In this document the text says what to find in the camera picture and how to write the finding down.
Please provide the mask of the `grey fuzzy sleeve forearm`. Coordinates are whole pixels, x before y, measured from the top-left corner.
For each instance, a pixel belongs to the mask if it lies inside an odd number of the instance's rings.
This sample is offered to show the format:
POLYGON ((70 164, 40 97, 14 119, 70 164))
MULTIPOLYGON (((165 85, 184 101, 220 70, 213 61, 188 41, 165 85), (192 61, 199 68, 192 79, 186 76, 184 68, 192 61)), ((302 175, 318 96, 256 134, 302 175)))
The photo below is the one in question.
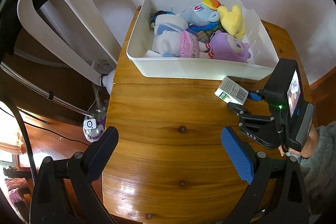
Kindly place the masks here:
POLYGON ((335 196, 335 122, 317 128, 317 148, 300 166, 312 215, 321 214, 335 196))

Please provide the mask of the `right hand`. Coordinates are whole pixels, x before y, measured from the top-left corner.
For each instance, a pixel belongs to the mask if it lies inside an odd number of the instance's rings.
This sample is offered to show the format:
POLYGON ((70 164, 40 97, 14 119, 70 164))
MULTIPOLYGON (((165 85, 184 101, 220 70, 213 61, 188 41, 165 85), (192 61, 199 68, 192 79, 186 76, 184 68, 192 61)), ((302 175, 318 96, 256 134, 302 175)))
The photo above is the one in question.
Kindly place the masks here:
POLYGON ((284 156, 285 154, 289 153, 294 156, 301 156, 303 158, 309 158, 315 153, 315 150, 317 149, 317 146, 318 146, 318 141, 319 141, 318 132, 314 128, 314 126, 312 126, 310 129, 310 133, 307 137, 306 143, 301 152, 295 151, 292 148, 289 148, 288 152, 284 152, 281 146, 278 147, 278 149, 280 151, 281 156, 284 156))

